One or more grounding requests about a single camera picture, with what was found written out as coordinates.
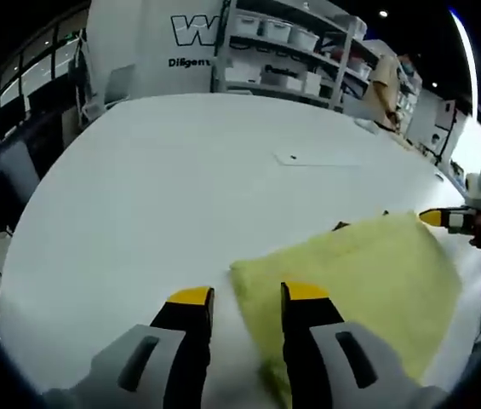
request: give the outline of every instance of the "shelf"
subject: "shelf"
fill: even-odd
[[[226,87],[227,89],[250,89],[260,95],[264,95],[264,94],[289,95],[297,98],[305,98],[310,101],[316,101],[319,104],[324,104],[324,105],[328,105],[330,103],[330,99],[328,98],[322,98],[321,96],[305,94],[304,92],[295,91],[293,89],[287,89],[283,87],[278,87],[277,85],[227,81]]]
[[[341,66],[337,61],[331,60],[330,58],[327,58],[323,55],[316,54],[306,49],[300,49],[289,43],[282,43],[279,41],[271,40],[270,38],[266,38],[266,37],[248,36],[246,34],[232,34],[231,43],[273,48],[278,51],[289,53],[295,57],[301,57],[301,58],[311,60],[319,64],[320,66],[332,66],[335,70],[338,70],[339,67]],[[363,79],[357,72],[353,71],[351,68],[348,68],[348,67],[346,68],[346,74],[349,77],[356,79],[361,84],[364,84],[364,85],[369,84],[369,81],[367,81],[366,79]]]
[[[347,30],[330,19],[313,13],[311,10],[306,10],[294,4],[282,3],[279,0],[238,0],[237,8],[287,20],[312,32],[316,32],[320,36],[328,31],[336,31],[342,35],[347,34]],[[356,38],[352,39],[352,48],[370,65],[375,66],[379,60],[378,55]]]

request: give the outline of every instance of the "white table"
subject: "white table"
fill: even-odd
[[[72,143],[20,219],[3,273],[3,343],[39,390],[67,388],[112,340],[150,323],[170,294],[212,285],[204,406],[272,406],[226,276],[231,262],[338,221],[461,205],[435,173],[385,133],[294,102],[176,95],[122,103]],[[478,329],[481,254],[465,237],[435,234],[464,285],[425,376],[449,389]]]

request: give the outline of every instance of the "yellow cloth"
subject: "yellow cloth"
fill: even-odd
[[[280,283],[287,279],[326,289],[342,317],[392,345],[414,379],[437,352],[461,289],[454,265],[414,213],[358,222],[233,263],[232,286],[263,373],[289,406],[280,321]]]

